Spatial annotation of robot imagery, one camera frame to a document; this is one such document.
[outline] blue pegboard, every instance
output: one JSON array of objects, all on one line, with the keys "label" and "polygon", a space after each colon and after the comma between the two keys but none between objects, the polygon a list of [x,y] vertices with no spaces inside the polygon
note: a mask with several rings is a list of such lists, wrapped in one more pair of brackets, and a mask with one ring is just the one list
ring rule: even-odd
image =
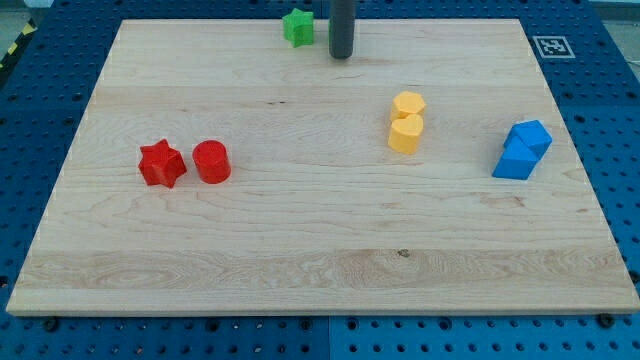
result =
[{"label": "blue pegboard", "polygon": [[[126,18],[326,18],[329,1],[58,0],[0,92],[0,303]],[[585,0],[359,0],[360,18],[518,18],[574,58],[534,51],[623,257],[640,271],[640,85]],[[0,359],[640,358],[640,317],[17,319]]]}]

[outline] black cylinder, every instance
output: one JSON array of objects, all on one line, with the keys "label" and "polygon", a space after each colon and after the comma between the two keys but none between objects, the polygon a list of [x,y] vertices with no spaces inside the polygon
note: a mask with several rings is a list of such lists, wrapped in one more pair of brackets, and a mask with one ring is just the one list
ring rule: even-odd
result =
[{"label": "black cylinder", "polygon": [[329,53],[336,59],[346,59],[353,53],[356,1],[331,0],[330,6]]}]

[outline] wood grain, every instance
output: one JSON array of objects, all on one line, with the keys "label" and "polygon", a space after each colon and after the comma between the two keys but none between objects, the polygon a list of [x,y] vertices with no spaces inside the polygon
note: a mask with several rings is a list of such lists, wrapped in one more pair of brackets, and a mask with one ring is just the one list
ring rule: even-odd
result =
[{"label": "wood grain", "polygon": [[[354,56],[279,21],[124,21],[7,310],[15,315],[577,314],[640,308],[515,20],[358,21]],[[418,152],[388,148],[400,91]],[[554,138],[491,177],[515,122]],[[138,147],[188,172],[147,187]],[[200,182],[202,140],[231,178]]]}]

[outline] toy block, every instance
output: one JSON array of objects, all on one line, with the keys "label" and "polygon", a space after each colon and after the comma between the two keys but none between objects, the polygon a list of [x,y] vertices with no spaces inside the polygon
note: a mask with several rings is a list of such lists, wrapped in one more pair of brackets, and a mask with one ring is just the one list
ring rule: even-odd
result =
[{"label": "toy block", "polygon": [[176,179],[187,172],[182,155],[169,147],[167,139],[162,139],[155,145],[141,146],[140,151],[142,160],[138,169],[149,186],[162,184],[172,188]]},{"label": "toy block", "polygon": [[397,119],[391,123],[389,132],[389,147],[403,154],[413,154],[418,151],[420,135],[424,129],[422,116],[411,114],[404,119]]},{"label": "toy block", "polygon": [[313,44],[313,12],[293,9],[282,17],[284,38],[291,42],[293,47]]},{"label": "toy block", "polygon": [[519,137],[514,136],[492,175],[497,178],[527,180],[538,160],[538,156]]},{"label": "toy block", "polygon": [[193,162],[200,179],[207,184],[218,184],[231,175],[231,165],[224,145],[215,140],[206,140],[193,149]]},{"label": "toy block", "polygon": [[398,94],[391,105],[391,115],[389,116],[391,121],[397,119],[404,119],[411,114],[424,116],[424,111],[427,108],[427,104],[422,99],[422,95],[403,91]]},{"label": "toy block", "polygon": [[505,148],[509,147],[509,143],[514,136],[520,138],[520,140],[522,140],[522,142],[536,154],[538,159],[542,159],[542,156],[544,156],[549,145],[553,142],[549,132],[547,132],[542,123],[538,120],[513,125],[504,142]]}]

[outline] green block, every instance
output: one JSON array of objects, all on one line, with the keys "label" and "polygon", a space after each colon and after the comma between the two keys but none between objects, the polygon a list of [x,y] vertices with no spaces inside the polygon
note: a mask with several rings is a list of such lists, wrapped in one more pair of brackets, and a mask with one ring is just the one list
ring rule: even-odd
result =
[{"label": "green block", "polygon": [[293,9],[282,17],[284,38],[293,47],[313,44],[313,12]]}]

